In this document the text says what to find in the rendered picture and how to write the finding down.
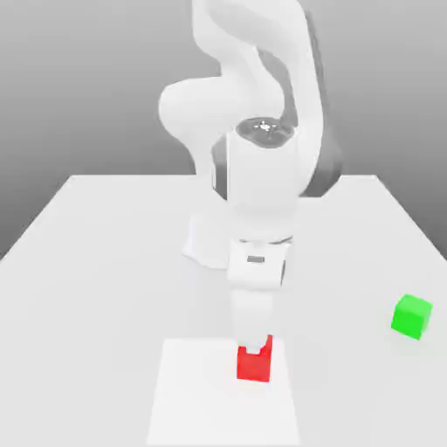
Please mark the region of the small green cube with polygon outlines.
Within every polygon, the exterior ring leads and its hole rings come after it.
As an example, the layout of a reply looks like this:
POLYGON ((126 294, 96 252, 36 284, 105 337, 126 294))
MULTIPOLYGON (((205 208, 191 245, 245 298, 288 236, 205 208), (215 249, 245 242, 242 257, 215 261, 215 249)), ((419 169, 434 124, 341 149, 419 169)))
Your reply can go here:
POLYGON ((412 339, 420 340, 426 330, 433 304, 411 294, 404 294, 397 304, 391 328, 412 339))

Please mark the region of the small red cube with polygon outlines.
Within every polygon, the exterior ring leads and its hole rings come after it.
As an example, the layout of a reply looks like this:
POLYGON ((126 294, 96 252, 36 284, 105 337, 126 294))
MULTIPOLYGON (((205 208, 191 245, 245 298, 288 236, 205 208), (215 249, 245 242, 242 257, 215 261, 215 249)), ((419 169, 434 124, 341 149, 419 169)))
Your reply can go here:
POLYGON ((269 382, 271 376, 273 337, 269 334, 258 354, 249 354, 246 347, 237 349, 237 378, 240 380, 269 382))

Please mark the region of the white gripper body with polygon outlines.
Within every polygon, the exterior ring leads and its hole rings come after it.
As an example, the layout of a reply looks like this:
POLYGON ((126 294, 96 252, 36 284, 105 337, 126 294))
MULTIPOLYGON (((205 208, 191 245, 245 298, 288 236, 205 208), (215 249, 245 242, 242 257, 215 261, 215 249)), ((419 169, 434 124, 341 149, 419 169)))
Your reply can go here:
POLYGON ((269 333, 273 294, 234 289, 230 301, 237 344, 240 347, 263 347, 269 333))

